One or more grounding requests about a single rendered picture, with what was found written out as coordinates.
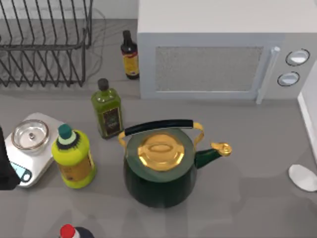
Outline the green olive oil bottle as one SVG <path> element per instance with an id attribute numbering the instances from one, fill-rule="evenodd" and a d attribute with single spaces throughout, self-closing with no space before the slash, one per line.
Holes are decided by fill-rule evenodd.
<path id="1" fill-rule="evenodd" d="M 91 96 L 91 102 L 103 139 L 114 137 L 123 131 L 121 98 L 114 88 L 110 88 L 106 78 L 98 80 L 98 91 Z"/>

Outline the dark green and gold kettle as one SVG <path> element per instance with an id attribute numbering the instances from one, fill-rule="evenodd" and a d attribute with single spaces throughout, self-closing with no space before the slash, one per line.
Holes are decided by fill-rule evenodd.
<path id="1" fill-rule="evenodd" d="M 118 141 L 124 149 L 124 181 L 130 195 L 152 208 L 186 200 L 198 169 L 232 153 L 225 142 L 197 150 L 203 137 L 203 126 L 191 119 L 157 120 L 124 129 Z"/>

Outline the dark brown sauce bottle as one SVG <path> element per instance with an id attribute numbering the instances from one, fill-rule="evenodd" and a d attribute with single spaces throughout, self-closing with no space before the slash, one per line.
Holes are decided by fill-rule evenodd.
<path id="1" fill-rule="evenodd" d="M 139 62 L 138 62 L 138 47 L 132 40 L 131 32 L 124 30 L 122 32 L 123 43 L 120 46 L 124 72 L 128 79 L 139 79 Z"/>

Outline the yellow green bottle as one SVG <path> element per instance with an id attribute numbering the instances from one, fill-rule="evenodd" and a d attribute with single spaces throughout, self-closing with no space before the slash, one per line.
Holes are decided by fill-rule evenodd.
<path id="1" fill-rule="evenodd" d="M 52 144 L 52 156 L 58 165 L 64 183 L 72 189 L 89 185 L 96 166 L 85 133 L 64 123 L 58 127 L 58 137 Z"/>

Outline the pale microwave oven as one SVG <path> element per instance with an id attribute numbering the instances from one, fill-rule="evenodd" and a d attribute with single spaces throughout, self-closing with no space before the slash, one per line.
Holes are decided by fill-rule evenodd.
<path id="1" fill-rule="evenodd" d="M 137 43 L 142 99 L 256 101 L 275 46 L 264 100 L 295 99 L 317 66 L 317 0 L 140 0 Z M 300 49 L 310 58 L 289 66 Z"/>

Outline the white kitchen scale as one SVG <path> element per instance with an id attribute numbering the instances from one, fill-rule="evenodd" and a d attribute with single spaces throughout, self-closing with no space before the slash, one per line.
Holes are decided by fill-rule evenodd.
<path id="1" fill-rule="evenodd" d="M 10 164 L 20 178 L 19 187 L 31 187 L 53 162 L 52 144 L 63 122 L 33 113 L 20 122 L 5 139 Z"/>

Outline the small microwave knob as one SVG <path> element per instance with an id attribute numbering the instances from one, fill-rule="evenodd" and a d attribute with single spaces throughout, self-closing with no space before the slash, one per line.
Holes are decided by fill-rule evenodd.
<path id="1" fill-rule="evenodd" d="M 282 87 L 288 87 L 295 85 L 300 79 L 300 75 L 297 72 L 289 72 L 282 74 L 278 77 L 277 83 Z"/>

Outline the dark bottle with red cap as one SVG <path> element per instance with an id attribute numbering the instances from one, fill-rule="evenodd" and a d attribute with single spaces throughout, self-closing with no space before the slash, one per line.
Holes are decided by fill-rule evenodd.
<path id="1" fill-rule="evenodd" d="M 87 228 L 65 224 L 60 228 L 59 238 L 95 238 L 95 236 Z"/>

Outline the large microwave knob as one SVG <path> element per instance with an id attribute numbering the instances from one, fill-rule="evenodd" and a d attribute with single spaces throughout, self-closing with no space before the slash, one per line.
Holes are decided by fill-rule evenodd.
<path id="1" fill-rule="evenodd" d="M 310 52 L 306 49 L 300 49 L 292 51 L 286 56 L 286 63 L 289 66 L 300 66 L 308 61 L 310 58 Z"/>

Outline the white rounded object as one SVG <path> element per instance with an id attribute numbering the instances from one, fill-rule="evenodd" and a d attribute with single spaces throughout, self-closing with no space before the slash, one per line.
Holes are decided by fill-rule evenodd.
<path id="1" fill-rule="evenodd" d="M 317 192 L 317 175 L 308 168 L 293 164 L 288 169 L 288 175 L 298 188 L 307 192 Z"/>

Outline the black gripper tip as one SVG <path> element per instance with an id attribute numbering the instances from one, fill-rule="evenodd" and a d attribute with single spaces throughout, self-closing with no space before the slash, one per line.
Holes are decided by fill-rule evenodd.
<path id="1" fill-rule="evenodd" d="M 20 178 L 10 164 L 2 127 L 0 126 L 0 190 L 13 190 L 19 184 Z"/>

